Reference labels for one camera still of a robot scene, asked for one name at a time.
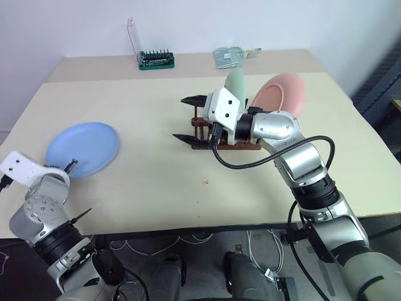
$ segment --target blue plate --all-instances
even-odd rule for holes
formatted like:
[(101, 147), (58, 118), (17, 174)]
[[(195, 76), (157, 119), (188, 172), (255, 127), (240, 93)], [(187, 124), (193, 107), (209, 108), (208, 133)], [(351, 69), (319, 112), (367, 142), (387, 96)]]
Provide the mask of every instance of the blue plate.
[(78, 163), (70, 177), (87, 177), (104, 168), (117, 155), (120, 139), (101, 122), (78, 124), (60, 133), (46, 151), (46, 164), (64, 169), (73, 159)]

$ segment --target wire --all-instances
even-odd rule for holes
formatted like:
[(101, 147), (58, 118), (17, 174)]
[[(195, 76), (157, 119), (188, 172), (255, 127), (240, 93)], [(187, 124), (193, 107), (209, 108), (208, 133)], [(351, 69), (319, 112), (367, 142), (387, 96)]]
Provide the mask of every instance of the wire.
[(143, 282), (143, 280), (137, 274), (135, 274), (133, 271), (131, 271), (127, 268), (124, 268), (124, 270), (125, 270), (125, 273), (131, 275), (132, 277), (136, 278), (139, 281), (139, 283), (141, 284), (141, 286), (143, 288), (143, 291), (145, 292), (146, 301), (149, 301), (149, 292), (148, 292), (148, 288), (146, 287), (145, 282)]
[(213, 236), (213, 233), (210, 234), (210, 235), (209, 235), (207, 238), (205, 238), (204, 240), (199, 240), (199, 241), (196, 241), (196, 242), (185, 240), (185, 239), (183, 239), (182, 237), (179, 237), (179, 240), (183, 241), (184, 243), (189, 243), (190, 245), (201, 245), (201, 244), (203, 244), (203, 243), (209, 241), (209, 239), (211, 239), (212, 236)]
[(178, 236), (177, 239), (175, 240), (175, 242), (173, 242), (171, 245), (169, 245), (169, 246), (167, 246), (167, 247), (165, 247), (165, 248), (163, 248), (163, 249), (161, 249), (161, 250), (159, 250), (159, 251), (157, 251), (155, 253), (144, 253), (144, 252), (138, 251), (133, 246), (131, 246), (130, 243), (127, 240), (125, 241), (125, 243), (126, 243), (127, 247), (129, 247), (132, 251), (134, 251), (135, 253), (138, 253), (139, 255), (154, 256), (154, 255), (157, 255), (157, 254), (159, 254), (161, 252), (164, 252), (165, 250), (168, 250), (169, 248), (175, 246), (179, 241), (180, 241), (180, 237)]
[(268, 230), (268, 233), (270, 233), (274, 239), (274, 242), (276, 243), (278, 253), (279, 253), (279, 263), (277, 269), (275, 269), (273, 272), (274, 273), (279, 273), (281, 269), (283, 268), (283, 263), (284, 263), (284, 248), (283, 244), (281, 243), (280, 239), (277, 237), (277, 235), (273, 232), (273, 230)]
[[(251, 246), (252, 231), (246, 231), (246, 232), (247, 232), (247, 237), (248, 237), (249, 257), (250, 257), (251, 261), (256, 265), (256, 267), (265, 274), (267, 268), (262, 268), (260, 266), (260, 264), (256, 261), (254, 255), (253, 255), (253, 252), (252, 252), (252, 246)], [(276, 244), (277, 250), (279, 253), (279, 263), (278, 263), (277, 269), (272, 270), (272, 272), (279, 273), (281, 271), (281, 269), (283, 267), (283, 263), (284, 263), (284, 248), (283, 248), (283, 245), (281, 244), (279, 238), (276, 236), (276, 234), (274, 234), (273, 231), (267, 230), (267, 232), (272, 235), (274, 243)]]
[(0, 254), (3, 254), (3, 255), (4, 255), (4, 261), (3, 261), (3, 263), (1, 264), (1, 270), (0, 270), (0, 276), (2, 276), (2, 275), (4, 275), (4, 272), (5, 272), (4, 266), (6, 265), (6, 261), (10, 259), (10, 256), (7, 255), (7, 254), (5, 254), (5, 253), (2, 252), (2, 251), (0, 251)]
[(315, 290), (319, 293), (320, 297), (322, 297), (322, 299), (324, 301), (330, 301), (329, 298), (327, 298), (327, 296), (325, 295), (325, 293), (323, 293), (323, 291), (320, 289), (320, 287), (317, 285), (317, 283), (313, 280), (312, 276), (308, 273), (308, 271), (306, 270), (306, 268), (304, 267), (304, 265), (302, 264), (301, 259), (299, 258), (295, 247), (294, 247), (294, 241), (293, 241), (293, 235), (291, 232), (291, 219), (294, 213), (294, 209), (297, 205), (297, 202), (295, 201), (293, 203), (293, 205), (291, 206), (291, 209), (289, 210), (288, 213), (288, 220), (287, 220), (287, 232), (288, 232), (288, 242), (289, 242), (289, 246), (291, 247), (291, 251), (294, 254), (295, 260), (297, 262), (297, 264), (299, 265), (299, 267), (301, 268), (302, 272), (305, 274), (305, 276), (307, 277), (307, 279), (310, 281), (310, 283), (312, 284), (312, 286), (315, 288)]
[(195, 238), (195, 237), (194, 237), (197, 241), (188, 241), (188, 240), (183, 239), (181, 236), (178, 236), (177, 239), (176, 239), (171, 245), (166, 246), (165, 248), (163, 248), (163, 249), (161, 249), (161, 250), (159, 250), (159, 251), (157, 251), (157, 252), (154, 252), (154, 253), (145, 253), (145, 252), (139, 251), (139, 250), (135, 249), (132, 245), (130, 245), (130, 243), (129, 243), (127, 240), (125, 240), (125, 241), (124, 241), (124, 244), (123, 244), (122, 246), (119, 246), (119, 247), (113, 246), (112, 244), (114, 243), (114, 241), (112, 241), (112, 242), (110, 243), (110, 249), (112, 249), (112, 250), (114, 250), (114, 251), (118, 251), (118, 250), (124, 249), (124, 248), (127, 246), (127, 247), (129, 247), (132, 251), (134, 251), (135, 253), (137, 253), (137, 254), (139, 254), (139, 255), (143, 255), (143, 256), (154, 256), (154, 255), (157, 255), (157, 254), (159, 254), (159, 253), (161, 253), (161, 252), (164, 252), (164, 251), (168, 250), (169, 248), (175, 246), (179, 241), (183, 241), (184, 243), (188, 243), (188, 244), (190, 244), (190, 245), (201, 245), (201, 244), (203, 244), (203, 243), (209, 241), (209, 240), (212, 238), (212, 236), (213, 236), (213, 233), (210, 234), (207, 238), (204, 238), (203, 240), (200, 239), (200, 238)]
[(301, 219), (301, 223), (305, 224), (305, 219), (304, 219), (301, 211), (299, 212), (299, 218)]
[(110, 243), (110, 249), (112, 249), (112, 250), (114, 250), (114, 251), (118, 251), (118, 250), (124, 249), (125, 245), (127, 244), (127, 241), (125, 240), (124, 243), (123, 243), (123, 245), (122, 245), (122, 246), (119, 246), (118, 248), (115, 248), (115, 247), (112, 245), (112, 243), (114, 243), (114, 241), (112, 241), (112, 242)]
[(265, 273), (265, 272), (266, 272), (265, 269), (261, 268), (261, 266), (260, 266), (260, 265), (258, 264), (258, 262), (255, 260), (255, 257), (253, 256), (253, 253), (252, 253), (252, 247), (251, 247), (252, 231), (246, 231), (246, 233), (247, 233), (247, 236), (248, 236), (249, 257), (250, 257), (251, 261), (256, 265), (256, 267), (257, 267), (258, 269), (260, 269), (260, 271), (261, 271), (262, 273)]
[(118, 294), (124, 296), (125, 301), (128, 301), (127, 296), (121, 290), (118, 291)]
[(191, 236), (193, 237), (193, 239), (195, 239), (195, 240), (197, 240), (197, 241), (205, 241), (205, 240), (209, 240), (209, 237), (205, 237), (205, 238), (198, 238), (198, 237), (196, 237), (196, 235), (195, 235), (195, 234), (192, 234)]
[(216, 157), (216, 159), (224, 166), (231, 168), (231, 169), (246, 169), (246, 168), (256, 167), (256, 166), (262, 165), (264, 163), (267, 163), (267, 162), (269, 162), (279, 156), (282, 156), (286, 152), (289, 152), (305, 143), (316, 141), (316, 140), (324, 140), (330, 144), (330, 155), (329, 155), (327, 163), (326, 163), (326, 168), (328, 169), (334, 158), (335, 144), (334, 144), (334, 141), (327, 136), (313, 136), (313, 137), (305, 138), (304, 140), (301, 140), (293, 145), (290, 145), (290, 146), (286, 147), (285, 149), (279, 150), (278, 152), (276, 152), (275, 154), (273, 154), (269, 157), (266, 157), (264, 159), (261, 159), (259, 161), (253, 162), (253, 163), (247, 163), (247, 164), (242, 164), (242, 165), (232, 165), (230, 163), (227, 163), (222, 157), (220, 157), (220, 155), (217, 151), (218, 143), (217, 143), (216, 139), (214, 139), (212, 142), (212, 152), (213, 152), (214, 156)]

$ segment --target black bracket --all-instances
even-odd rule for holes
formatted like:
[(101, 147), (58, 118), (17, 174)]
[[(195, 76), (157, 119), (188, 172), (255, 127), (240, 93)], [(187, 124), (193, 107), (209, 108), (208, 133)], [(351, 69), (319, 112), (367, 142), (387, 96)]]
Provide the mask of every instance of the black bracket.
[(286, 279), (284, 277), (276, 278), (276, 285), (277, 285), (278, 291), (283, 293), (284, 300), (285, 301), (291, 301), (291, 299), (289, 298)]

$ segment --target floor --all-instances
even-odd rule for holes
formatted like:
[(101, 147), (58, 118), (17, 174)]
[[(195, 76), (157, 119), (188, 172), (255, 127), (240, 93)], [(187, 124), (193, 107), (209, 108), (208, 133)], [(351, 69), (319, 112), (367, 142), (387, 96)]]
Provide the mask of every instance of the floor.
[[(368, 234), (371, 235), (394, 226), (398, 226), (399, 229), (401, 215), (368, 218), (362, 220), (362, 223)], [(283, 230), (275, 230), (277, 235), (282, 232)], [(252, 250), (257, 261), (264, 267), (276, 268), (279, 257), (271, 234), (266, 230), (254, 230), (251, 236)], [(197, 242), (191, 236), (182, 238)], [(176, 236), (165, 236), (128, 242), (132, 248), (142, 253), (154, 253), (171, 245), (176, 239)], [(1, 300), (54, 300), (60, 293), (50, 277), (47, 276), (46, 265), (39, 256), (26, 245), (2, 248), (2, 245), (6, 244), (9, 244), (9, 241), (0, 240), (0, 251), (2, 252), (0, 253)], [(118, 248), (123, 244), (124, 241), (116, 241), (112, 245)], [(208, 297), (228, 298), (230, 295), (226, 290), (222, 259), (225, 252), (234, 251), (238, 245), (241, 245), (245, 254), (249, 254), (245, 231), (215, 233), (209, 241), (198, 245), (179, 241), (172, 248), (155, 256), (140, 255), (127, 245), (116, 250), (115, 254), (125, 267), (139, 274), (145, 283), (149, 283), (151, 280), (152, 270), (158, 262), (170, 254), (179, 254), (187, 263), (187, 282), (182, 287), (181, 300)], [(398, 262), (401, 262), (400, 246), (401, 231), (399, 230), (371, 241), (371, 247), (374, 250), (384, 252)], [(333, 264), (324, 264), (318, 261), (307, 241), (300, 241), (296, 245), (296, 249), (303, 263), (330, 300), (351, 300)], [(9, 256), (5, 262), (4, 254)], [(292, 277), (294, 280), (297, 296), (293, 296), (292, 300), (321, 300), (297, 266), (289, 246), (285, 245), (284, 265), (280, 275)], [(266, 287), (268, 287), (269, 300), (284, 300), (282, 294), (272, 285), (266, 284)], [(123, 291), (129, 300), (141, 300), (142, 291), (139, 284), (127, 284)]]

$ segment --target white cable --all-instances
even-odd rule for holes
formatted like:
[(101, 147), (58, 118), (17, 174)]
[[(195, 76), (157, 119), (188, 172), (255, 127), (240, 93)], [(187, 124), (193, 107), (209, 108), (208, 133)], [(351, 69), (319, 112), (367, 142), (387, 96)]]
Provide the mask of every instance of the white cable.
[(0, 276), (4, 275), (4, 266), (6, 265), (6, 261), (10, 259), (10, 256), (8, 256), (7, 254), (3, 253), (2, 251), (0, 251), (1, 254), (4, 255), (4, 261), (1, 264), (1, 270), (0, 270)]
[(283, 244), (281, 243), (280, 239), (277, 237), (277, 235), (273, 232), (273, 230), (268, 230), (268, 233), (270, 233), (273, 236), (274, 242), (276, 243), (278, 253), (279, 253), (279, 264), (278, 267), (274, 273), (279, 273), (281, 269), (283, 268), (283, 263), (284, 263), (284, 248)]
[(179, 240), (180, 240), (180, 237), (178, 236), (177, 239), (176, 239), (176, 241), (173, 242), (171, 245), (169, 245), (169, 246), (165, 247), (164, 249), (161, 249), (161, 250), (159, 250), (159, 251), (157, 251), (157, 252), (155, 252), (155, 253), (144, 253), (144, 252), (138, 251), (138, 250), (136, 250), (135, 248), (133, 248), (133, 247), (130, 245), (130, 243), (129, 243), (128, 241), (125, 241), (125, 242), (126, 242), (126, 244), (127, 244), (127, 247), (129, 247), (129, 248), (130, 248), (132, 251), (134, 251), (135, 253), (138, 253), (138, 254), (143, 255), (143, 256), (154, 256), (154, 255), (156, 255), (156, 254), (159, 254), (159, 253), (161, 253), (161, 252), (163, 252), (163, 251), (165, 251), (165, 250), (168, 250), (169, 248), (175, 246), (175, 245), (179, 242)]
[(200, 241), (196, 241), (196, 242), (187, 241), (187, 240), (183, 239), (182, 237), (179, 237), (179, 240), (182, 240), (184, 243), (189, 243), (190, 245), (201, 245), (201, 244), (207, 242), (209, 239), (211, 239), (212, 236), (213, 236), (213, 233), (210, 234), (210, 235), (209, 235), (207, 238), (205, 238), (204, 240), (200, 240)]
[(251, 261), (256, 265), (256, 267), (258, 269), (260, 269), (263, 273), (265, 272), (265, 270), (263, 270), (261, 268), (261, 266), (258, 264), (258, 262), (255, 260), (255, 258), (253, 257), (253, 253), (252, 253), (252, 247), (251, 247), (251, 236), (252, 236), (252, 231), (246, 231), (247, 236), (248, 236), (248, 248), (249, 248), (249, 257), (251, 259)]
[(110, 243), (110, 249), (112, 249), (112, 250), (114, 250), (114, 251), (121, 250), (121, 249), (123, 249), (123, 248), (125, 247), (125, 245), (127, 245), (127, 241), (124, 241), (124, 243), (123, 243), (122, 246), (119, 246), (118, 248), (115, 248), (115, 247), (112, 245), (112, 243), (114, 243), (114, 241), (112, 241), (112, 242)]
[(139, 255), (143, 255), (143, 256), (154, 256), (154, 255), (157, 255), (157, 254), (159, 254), (159, 253), (161, 253), (161, 252), (164, 252), (164, 251), (168, 250), (169, 248), (175, 246), (180, 240), (183, 241), (184, 243), (189, 243), (190, 245), (200, 245), (200, 244), (202, 244), (202, 243), (205, 243), (205, 242), (209, 241), (209, 239), (211, 239), (212, 236), (213, 236), (213, 233), (210, 234), (207, 238), (204, 238), (203, 240), (198, 239), (198, 241), (196, 241), (196, 242), (194, 242), (194, 241), (187, 241), (187, 240), (183, 239), (182, 237), (178, 236), (177, 239), (176, 239), (171, 245), (169, 245), (169, 246), (167, 246), (167, 247), (165, 247), (165, 248), (163, 248), (163, 249), (161, 249), (161, 250), (159, 250), (159, 251), (157, 251), (157, 252), (155, 252), (155, 253), (144, 253), (144, 252), (138, 251), (138, 250), (135, 249), (132, 245), (130, 245), (130, 243), (129, 243), (127, 240), (125, 240), (125, 241), (124, 241), (124, 244), (123, 244), (122, 246), (119, 246), (118, 248), (116, 248), (116, 247), (114, 247), (114, 246), (112, 245), (112, 243), (114, 243), (114, 241), (112, 241), (112, 242), (110, 243), (110, 249), (117, 251), (117, 250), (121, 250), (121, 249), (125, 248), (125, 246), (127, 246), (127, 247), (129, 247), (132, 251), (134, 251), (135, 253), (137, 253), (137, 254), (139, 254)]
[(212, 235), (213, 235), (213, 233), (210, 234), (210, 235), (209, 235), (208, 237), (206, 237), (206, 238), (198, 238), (198, 237), (196, 237), (194, 234), (192, 234), (191, 236), (193, 237), (193, 239), (195, 239), (195, 240), (197, 240), (197, 241), (208, 241), (209, 238), (210, 238)]

